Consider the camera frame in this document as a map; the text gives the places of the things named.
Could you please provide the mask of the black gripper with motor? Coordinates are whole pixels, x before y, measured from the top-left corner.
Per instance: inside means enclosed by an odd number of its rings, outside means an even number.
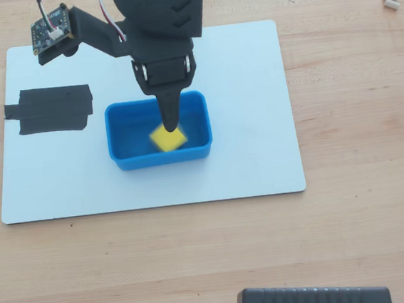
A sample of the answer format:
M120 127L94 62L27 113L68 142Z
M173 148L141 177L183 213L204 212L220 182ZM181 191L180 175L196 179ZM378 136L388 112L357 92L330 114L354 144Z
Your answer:
M197 63L191 39L147 43L133 48L135 78L143 93L156 95L162 124L169 133L180 119L180 91L191 85Z

